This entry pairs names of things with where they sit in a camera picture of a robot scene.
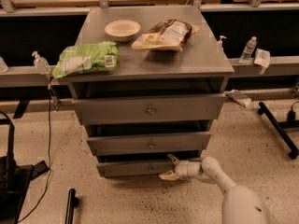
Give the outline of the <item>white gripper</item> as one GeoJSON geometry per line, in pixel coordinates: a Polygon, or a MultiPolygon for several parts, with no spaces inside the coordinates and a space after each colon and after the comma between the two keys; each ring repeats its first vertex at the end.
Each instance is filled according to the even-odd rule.
{"type": "Polygon", "coordinates": [[[172,154],[167,154],[167,157],[173,162],[175,169],[159,174],[162,180],[176,181],[178,179],[187,180],[197,178],[200,175],[200,163],[198,161],[180,161],[172,154]]]}

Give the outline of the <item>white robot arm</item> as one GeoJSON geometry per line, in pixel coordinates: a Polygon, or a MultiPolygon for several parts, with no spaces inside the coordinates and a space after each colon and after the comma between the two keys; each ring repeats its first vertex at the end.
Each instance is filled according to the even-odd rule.
{"type": "Polygon", "coordinates": [[[222,224],[279,224],[260,196],[252,189],[237,185],[216,159],[205,157],[200,161],[181,161],[172,154],[167,157],[173,168],[159,175],[162,180],[197,179],[218,186],[223,194],[222,224]]]}

